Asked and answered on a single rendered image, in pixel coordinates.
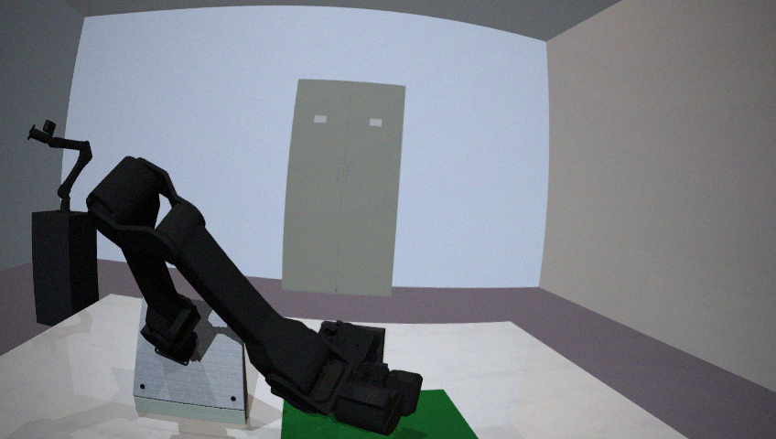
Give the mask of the green circuit board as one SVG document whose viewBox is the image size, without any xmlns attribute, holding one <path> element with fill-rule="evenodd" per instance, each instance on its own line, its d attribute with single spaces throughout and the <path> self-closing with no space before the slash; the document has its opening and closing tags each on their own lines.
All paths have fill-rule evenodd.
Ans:
<svg viewBox="0 0 776 439">
<path fill-rule="evenodd" d="M 338 422 L 333 413 L 305 413 L 283 404 L 281 439 L 479 439 L 444 389 L 421 390 L 416 412 L 385 436 Z"/>
</svg>

